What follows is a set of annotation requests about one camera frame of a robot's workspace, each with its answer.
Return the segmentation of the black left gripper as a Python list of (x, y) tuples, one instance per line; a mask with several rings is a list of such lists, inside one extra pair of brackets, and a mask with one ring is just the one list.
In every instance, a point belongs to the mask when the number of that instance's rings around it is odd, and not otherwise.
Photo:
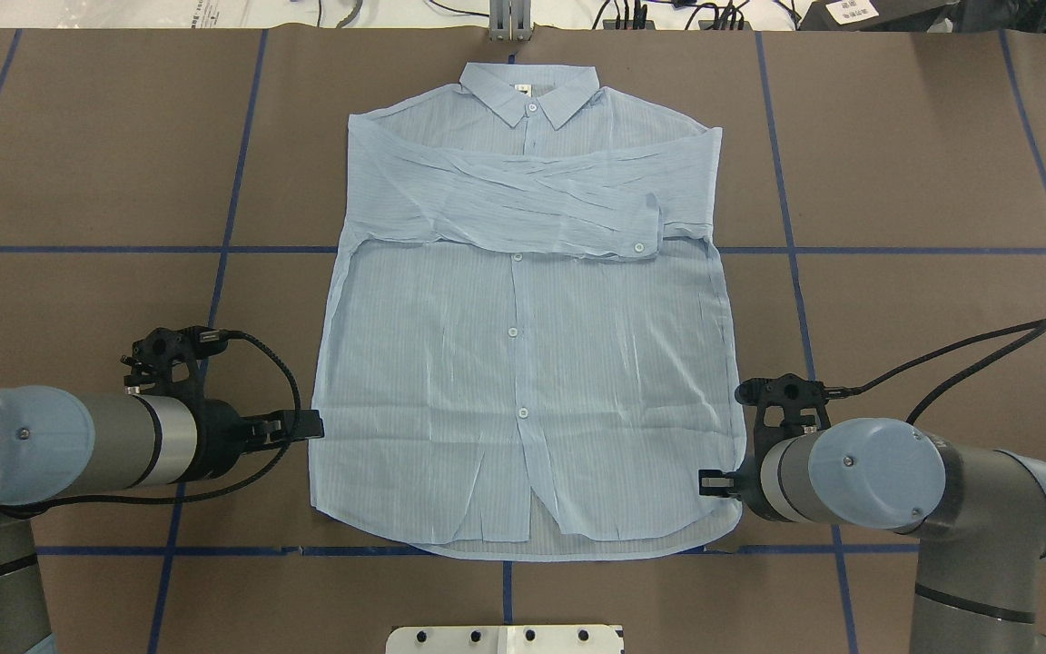
[(201, 477), (219, 479), (246, 451), (273, 451), (291, 444), (322, 439), (322, 418), (316, 410), (279, 410), (244, 418), (228, 402), (203, 403)]

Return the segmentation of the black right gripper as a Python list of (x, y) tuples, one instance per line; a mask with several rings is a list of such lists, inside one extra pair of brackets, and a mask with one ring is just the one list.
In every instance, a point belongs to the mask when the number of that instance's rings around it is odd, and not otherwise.
[(772, 519), (773, 508), (764, 495), (760, 465), (753, 454), (746, 454), (735, 471), (701, 469), (698, 471), (698, 494), (723, 500), (740, 500), (756, 517)]

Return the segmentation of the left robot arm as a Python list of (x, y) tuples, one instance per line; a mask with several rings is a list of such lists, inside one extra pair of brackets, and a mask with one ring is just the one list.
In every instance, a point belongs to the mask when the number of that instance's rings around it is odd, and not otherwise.
[(32, 518), (74, 502), (129, 500), (133, 489), (217, 479), (245, 452), (319, 439), (311, 410), (240, 415), (151, 394), (0, 389), (0, 653), (54, 653)]

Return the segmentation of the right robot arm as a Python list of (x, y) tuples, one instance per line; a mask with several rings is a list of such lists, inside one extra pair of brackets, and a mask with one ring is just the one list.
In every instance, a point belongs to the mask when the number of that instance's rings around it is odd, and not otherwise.
[(913, 653), (1046, 653), (1046, 463), (863, 418), (769, 444), (737, 471), (700, 471), (698, 491), (764, 519), (916, 540)]

